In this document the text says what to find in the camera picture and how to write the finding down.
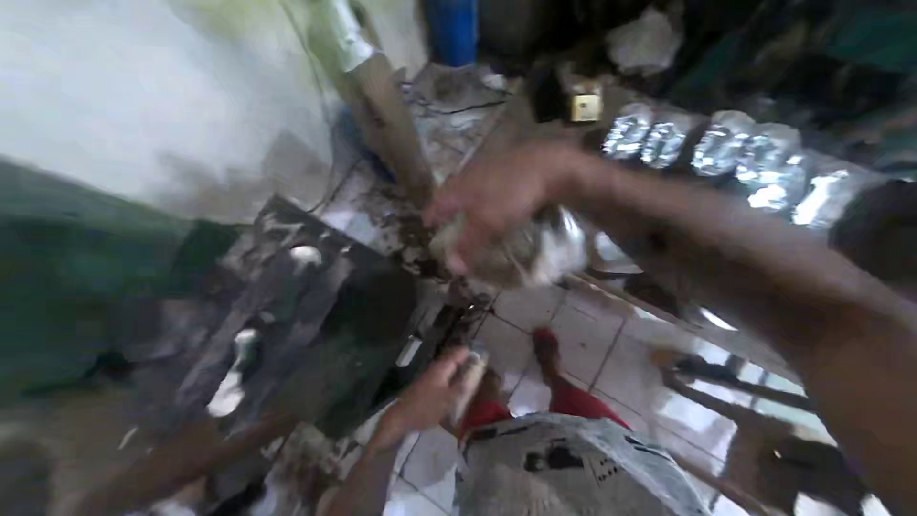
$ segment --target red shorts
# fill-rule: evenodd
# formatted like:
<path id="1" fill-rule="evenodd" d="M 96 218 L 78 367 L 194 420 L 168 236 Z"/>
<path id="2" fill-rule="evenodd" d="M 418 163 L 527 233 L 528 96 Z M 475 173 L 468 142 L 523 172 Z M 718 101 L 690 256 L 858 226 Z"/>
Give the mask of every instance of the red shorts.
<path id="1" fill-rule="evenodd" d="M 551 405 L 548 410 L 558 414 L 581 416 L 591 420 L 608 418 L 627 430 L 631 430 L 631 427 L 613 410 L 609 409 L 607 405 L 592 394 L 573 386 L 570 382 L 558 382 L 558 385 L 554 386 Z M 510 411 L 496 401 L 475 401 L 465 413 L 465 420 L 462 422 L 462 434 L 479 426 L 512 418 Z"/>

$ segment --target wrapped package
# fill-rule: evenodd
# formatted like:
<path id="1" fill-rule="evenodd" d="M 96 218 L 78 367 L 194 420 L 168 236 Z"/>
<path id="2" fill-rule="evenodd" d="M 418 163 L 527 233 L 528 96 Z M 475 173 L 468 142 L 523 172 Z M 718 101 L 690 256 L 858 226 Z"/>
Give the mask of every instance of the wrapped package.
<path id="1" fill-rule="evenodd" d="M 640 144 L 653 123 L 653 109 L 634 102 L 621 108 L 602 144 L 602 154 L 613 160 L 625 160 L 640 151 Z"/>
<path id="2" fill-rule="evenodd" d="M 443 226 L 430 242 L 442 262 L 465 226 L 457 217 Z M 503 288 L 550 285 L 561 276 L 582 271 L 588 262 L 586 236 L 564 207 L 545 208 L 523 227 L 486 250 L 470 275 Z"/>
<path id="3" fill-rule="evenodd" d="M 847 206 L 868 189 L 882 185 L 887 176 L 875 174 L 853 163 L 816 154 L 811 191 L 793 209 L 793 224 L 810 230 L 828 231 L 845 214 Z"/>
<path id="4" fill-rule="evenodd" d="M 691 117 L 683 113 L 660 115 L 646 135 L 640 161 L 653 168 L 672 165 L 681 154 L 681 146 L 692 126 Z"/>
<path id="5" fill-rule="evenodd" d="M 780 211 L 802 200 L 808 185 L 800 133 L 783 124 L 761 124 L 746 142 L 735 178 L 750 192 L 752 208 Z"/>
<path id="6" fill-rule="evenodd" d="M 704 176 L 731 173 L 754 129 L 755 121 L 741 111 L 713 113 L 710 127 L 694 147 L 691 160 L 694 173 Z"/>

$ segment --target hand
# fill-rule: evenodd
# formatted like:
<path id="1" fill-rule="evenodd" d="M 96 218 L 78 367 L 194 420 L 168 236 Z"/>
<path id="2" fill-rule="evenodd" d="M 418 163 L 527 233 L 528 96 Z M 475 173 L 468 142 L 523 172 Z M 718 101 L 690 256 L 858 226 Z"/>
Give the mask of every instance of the hand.
<path id="1" fill-rule="evenodd" d="M 447 257 L 449 269 L 466 274 L 479 251 L 566 195 L 576 156 L 568 144 L 545 141 L 476 160 L 449 177 L 424 213 L 430 226 L 465 215 L 464 230 Z"/>
<path id="2" fill-rule="evenodd" d="M 462 346 L 430 365 L 382 416 L 368 447 L 386 449 L 399 443 L 410 432 L 438 425 L 456 401 L 476 387 L 467 378 L 457 376 L 468 355 L 468 348 Z"/>

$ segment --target white wall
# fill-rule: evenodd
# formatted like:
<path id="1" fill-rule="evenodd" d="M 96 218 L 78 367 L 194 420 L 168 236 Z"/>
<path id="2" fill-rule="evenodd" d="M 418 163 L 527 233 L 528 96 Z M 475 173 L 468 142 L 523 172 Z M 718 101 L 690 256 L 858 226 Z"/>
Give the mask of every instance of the white wall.
<path id="1" fill-rule="evenodd" d="M 184 216 L 244 220 L 275 188 L 313 204 L 329 135 L 278 1 L 5 2 L 0 154 Z M 410 75 L 426 61 L 414 4 L 364 2 Z"/>

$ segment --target leg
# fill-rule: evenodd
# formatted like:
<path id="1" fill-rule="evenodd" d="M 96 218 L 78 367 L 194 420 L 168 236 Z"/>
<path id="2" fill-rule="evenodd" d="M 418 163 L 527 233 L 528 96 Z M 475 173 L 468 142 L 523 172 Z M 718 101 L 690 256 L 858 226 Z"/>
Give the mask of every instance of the leg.
<path id="1" fill-rule="evenodd" d="M 502 385 L 503 380 L 500 375 L 488 367 L 487 372 L 484 373 L 484 378 L 481 379 L 477 394 L 474 395 L 468 405 L 468 409 L 465 411 L 459 436 L 479 426 L 513 418 L 510 410 L 499 401 Z"/>
<path id="2" fill-rule="evenodd" d="M 630 426 L 601 400 L 563 377 L 558 338 L 551 329 L 545 327 L 535 330 L 532 342 L 535 343 L 535 357 L 541 366 L 541 376 L 545 378 L 547 386 L 551 387 L 551 412 L 592 420 L 608 418 L 631 430 Z"/>

